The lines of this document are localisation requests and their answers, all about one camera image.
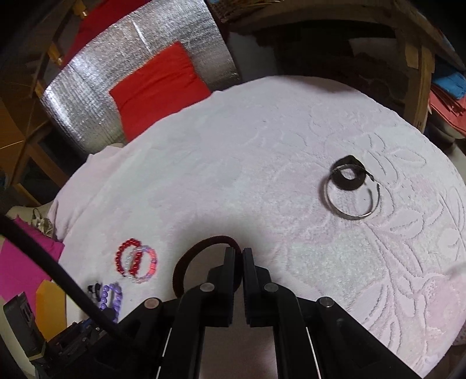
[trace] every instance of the round table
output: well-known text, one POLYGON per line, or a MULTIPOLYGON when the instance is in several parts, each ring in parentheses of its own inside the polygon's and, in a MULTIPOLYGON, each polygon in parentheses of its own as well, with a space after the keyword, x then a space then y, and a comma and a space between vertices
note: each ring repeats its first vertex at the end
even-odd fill
MULTIPOLYGON (((329 193, 343 210, 364 213, 368 182, 329 193)), ((49 215, 64 238, 60 263, 82 288, 119 281, 122 316, 145 298, 173 298, 179 257, 223 234, 251 247, 256 264, 297 296, 334 298, 424 376, 466 318, 464 199, 448 158, 396 113, 331 80, 267 77, 215 92, 124 148, 91 156, 49 215), (379 207, 360 221, 323 201, 331 165, 349 154, 381 184, 379 207), (115 251, 129 238, 157 251, 147 283, 115 270, 115 251)), ((199 255, 185 287, 205 281, 223 250, 199 255)), ((232 327, 206 331, 203 378, 276 375, 271 331, 246 326, 241 297, 232 327)), ((69 322, 81 317, 69 302, 69 322)))

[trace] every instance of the silver bangle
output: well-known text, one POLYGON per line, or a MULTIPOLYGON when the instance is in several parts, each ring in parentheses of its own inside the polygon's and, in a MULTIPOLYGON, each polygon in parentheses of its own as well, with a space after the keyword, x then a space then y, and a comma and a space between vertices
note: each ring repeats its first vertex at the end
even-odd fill
POLYGON ((340 217, 342 218, 345 218, 347 220, 362 220, 363 218, 366 218, 368 216, 370 216, 372 213, 375 212, 375 210, 377 209, 379 203, 380 203, 380 184, 378 182, 375 181, 374 179, 374 176, 372 174, 370 174, 366 169, 362 168, 361 166, 358 166, 358 165, 355 165, 355 164, 352 164, 352 163, 347 163, 347 164, 342 164, 341 166, 337 166, 335 167, 331 172, 330 172, 330 175, 327 177, 327 179, 325 180, 325 183, 324 183, 324 194, 325 194, 325 200, 327 201, 327 204, 329 205, 329 207, 337 214, 339 215, 340 217), (360 216, 353 216, 353 215, 349 215, 345 212, 342 212, 341 210, 339 210, 331 201, 330 201, 330 197, 329 197, 329 182, 330 182, 330 179, 332 177, 332 175, 337 172, 337 171, 341 171, 345 168, 353 168, 355 170, 360 170, 360 171, 364 171, 366 173, 366 175, 377 185, 377 203, 376 205, 367 213, 363 214, 363 215, 360 215, 360 216))

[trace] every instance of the pink fabric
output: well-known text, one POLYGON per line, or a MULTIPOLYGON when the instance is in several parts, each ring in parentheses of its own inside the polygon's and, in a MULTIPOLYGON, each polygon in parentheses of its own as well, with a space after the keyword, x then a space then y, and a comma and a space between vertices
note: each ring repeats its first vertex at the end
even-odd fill
MULTIPOLYGON (((64 244, 43 235, 19 217, 14 222, 48 252, 55 261, 62 254, 64 244)), ((0 295, 5 301, 25 292, 35 314, 35 292, 50 277, 10 241, 5 240, 0 251, 0 295)))

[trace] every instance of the silver foil sheet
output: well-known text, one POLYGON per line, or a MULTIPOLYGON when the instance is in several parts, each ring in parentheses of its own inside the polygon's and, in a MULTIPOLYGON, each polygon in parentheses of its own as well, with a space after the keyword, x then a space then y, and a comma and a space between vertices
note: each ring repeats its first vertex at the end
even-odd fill
POLYGON ((89 42, 46 88, 41 102, 85 153, 124 141, 109 91, 180 41, 211 91, 239 80, 233 59, 203 0, 153 0, 89 42))

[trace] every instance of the silver rivet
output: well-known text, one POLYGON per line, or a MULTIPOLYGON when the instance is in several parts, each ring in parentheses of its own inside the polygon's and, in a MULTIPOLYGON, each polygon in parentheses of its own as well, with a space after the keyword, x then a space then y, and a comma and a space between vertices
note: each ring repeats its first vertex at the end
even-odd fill
POLYGON ((267 283, 264 286, 264 290, 266 290, 267 292, 277 292, 278 286, 275 283, 267 283))
POLYGON ((325 308, 330 308, 335 304, 335 301, 331 297, 324 296, 319 299, 319 303, 325 308))
POLYGON ((157 308, 159 304, 160 304, 160 301, 158 299, 156 299, 155 297, 151 297, 151 298, 147 299, 146 301, 144 301, 144 306, 147 309, 157 308))
POLYGON ((202 292, 212 292, 215 289, 215 286, 212 283, 203 283, 200 286, 200 290, 202 292))

